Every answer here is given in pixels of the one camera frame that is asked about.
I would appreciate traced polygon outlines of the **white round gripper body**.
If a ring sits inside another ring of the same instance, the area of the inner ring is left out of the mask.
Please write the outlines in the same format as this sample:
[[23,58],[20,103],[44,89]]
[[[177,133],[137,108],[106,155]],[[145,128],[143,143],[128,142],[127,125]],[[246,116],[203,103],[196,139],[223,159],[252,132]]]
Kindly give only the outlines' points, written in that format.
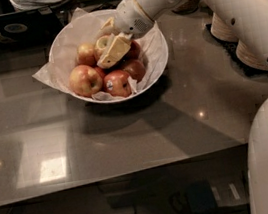
[[118,32],[143,37],[154,27],[154,20],[148,17],[136,0],[122,0],[114,13],[114,26]]

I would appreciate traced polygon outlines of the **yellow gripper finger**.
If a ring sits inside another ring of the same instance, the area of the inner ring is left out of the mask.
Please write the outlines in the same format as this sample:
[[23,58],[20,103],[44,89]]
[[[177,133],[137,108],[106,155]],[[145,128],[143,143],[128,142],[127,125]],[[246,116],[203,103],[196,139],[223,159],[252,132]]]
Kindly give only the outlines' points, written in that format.
[[110,35],[118,35],[119,31],[115,28],[114,17],[111,17],[106,20],[104,25],[100,27],[100,30],[96,34],[96,38],[99,39],[100,37],[110,36]]
[[110,35],[105,52],[99,60],[97,66],[109,69],[128,53],[131,48],[132,36],[130,34],[119,33],[118,35]]

